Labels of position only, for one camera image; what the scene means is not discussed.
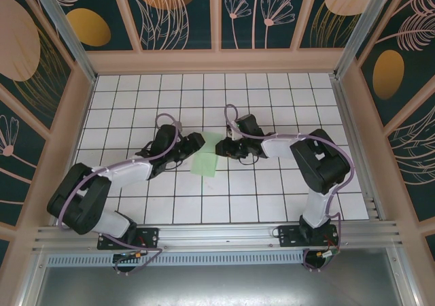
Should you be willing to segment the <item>light green cloth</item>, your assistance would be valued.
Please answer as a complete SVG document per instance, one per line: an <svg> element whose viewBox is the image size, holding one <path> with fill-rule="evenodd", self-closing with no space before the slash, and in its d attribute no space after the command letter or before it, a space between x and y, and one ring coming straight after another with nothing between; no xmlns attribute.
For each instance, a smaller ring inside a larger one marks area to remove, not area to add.
<svg viewBox="0 0 435 306"><path fill-rule="evenodd" d="M218 163L215 146L223 139L223 135L212 132L201 133L205 144L194 154L190 172L202 177L214 177Z"/></svg>

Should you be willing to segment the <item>grey metal sheet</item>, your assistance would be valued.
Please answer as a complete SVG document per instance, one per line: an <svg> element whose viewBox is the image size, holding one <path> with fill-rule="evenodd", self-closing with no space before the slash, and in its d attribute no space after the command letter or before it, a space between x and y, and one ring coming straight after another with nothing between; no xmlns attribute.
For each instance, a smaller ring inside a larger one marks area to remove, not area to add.
<svg viewBox="0 0 435 306"><path fill-rule="evenodd" d="M402 306L388 274L366 279L300 265L48 269L36 306Z"/></svg>

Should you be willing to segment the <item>small controller board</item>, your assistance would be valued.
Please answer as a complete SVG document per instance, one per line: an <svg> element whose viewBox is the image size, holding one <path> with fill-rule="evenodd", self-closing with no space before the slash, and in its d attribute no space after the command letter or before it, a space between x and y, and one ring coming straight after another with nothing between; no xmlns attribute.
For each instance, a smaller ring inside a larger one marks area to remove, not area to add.
<svg viewBox="0 0 435 306"><path fill-rule="evenodd" d="M333 249L328 249L328 250L324 250L324 251L318 251L315 253L315 255L318 258L328 259L328 258L332 258L333 256L335 256L339 253L340 253L339 248L333 248Z"/></svg>
<svg viewBox="0 0 435 306"><path fill-rule="evenodd" d="M138 263L143 256L147 256L147 252L136 251L136 252L126 252L121 254L114 254L112 263L130 264Z"/></svg>

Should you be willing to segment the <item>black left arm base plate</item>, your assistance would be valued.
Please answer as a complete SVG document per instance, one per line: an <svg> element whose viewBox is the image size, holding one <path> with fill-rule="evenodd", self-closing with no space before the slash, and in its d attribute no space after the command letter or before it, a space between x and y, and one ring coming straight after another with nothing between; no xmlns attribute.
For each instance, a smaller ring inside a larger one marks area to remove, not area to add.
<svg viewBox="0 0 435 306"><path fill-rule="evenodd" d="M97 250L145 250L157 248L158 228L129 229L121 238L109 239L101 235L97 241Z"/></svg>

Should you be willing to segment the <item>aluminium mounting rail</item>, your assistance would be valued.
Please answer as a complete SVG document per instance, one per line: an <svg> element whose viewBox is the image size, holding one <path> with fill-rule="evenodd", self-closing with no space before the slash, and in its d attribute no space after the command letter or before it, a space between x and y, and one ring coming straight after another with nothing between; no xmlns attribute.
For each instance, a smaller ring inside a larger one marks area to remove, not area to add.
<svg viewBox="0 0 435 306"><path fill-rule="evenodd" d="M159 226L158 247L166 252L228 252L278 250L280 223L193 224ZM31 250L45 253L97 251L99 235L78 235L55 226L37 229ZM394 221L341 222L341 248L390 248L402 245Z"/></svg>

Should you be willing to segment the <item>aluminium side rail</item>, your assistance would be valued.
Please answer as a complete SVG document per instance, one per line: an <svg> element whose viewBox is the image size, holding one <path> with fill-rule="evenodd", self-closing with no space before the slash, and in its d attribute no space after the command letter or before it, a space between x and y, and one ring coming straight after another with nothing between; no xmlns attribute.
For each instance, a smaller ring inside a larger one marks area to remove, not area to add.
<svg viewBox="0 0 435 306"><path fill-rule="evenodd" d="M370 220L384 221L386 215L383 210L375 182L368 166L368 160L364 151L360 134L354 120L350 104L347 100L343 85L333 75L330 76L332 89L336 98L337 106L344 125L349 149L355 165L358 182Z"/></svg>

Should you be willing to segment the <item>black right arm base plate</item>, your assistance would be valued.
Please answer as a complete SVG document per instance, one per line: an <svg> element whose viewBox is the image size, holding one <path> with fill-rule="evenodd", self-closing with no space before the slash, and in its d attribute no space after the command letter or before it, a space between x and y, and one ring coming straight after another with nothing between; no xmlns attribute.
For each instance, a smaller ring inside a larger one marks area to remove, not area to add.
<svg viewBox="0 0 435 306"><path fill-rule="evenodd" d="M338 243L337 227L325 224L319 228L310 226L278 226L278 238L281 247L289 248L326 248L328 244Z"/></svg>

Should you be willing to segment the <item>short aluminium frame post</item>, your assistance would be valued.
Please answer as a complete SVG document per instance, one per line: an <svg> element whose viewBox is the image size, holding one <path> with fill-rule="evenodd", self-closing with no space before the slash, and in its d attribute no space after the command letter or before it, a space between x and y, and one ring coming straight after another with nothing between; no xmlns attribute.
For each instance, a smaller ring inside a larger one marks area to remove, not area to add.
<svg viewBox="0 0 435 306"><path fill-rule="evenodd" d="M402 305L421 306L419 290L404 249L389 247L386 250Z"/></svg>
<svg viewBox="0 0 435 306"><path fill-rule="evenodd" d="M31 254L28 268L24 275L19 306L36 306L46 272L46 254L39 251Z"/></svg>

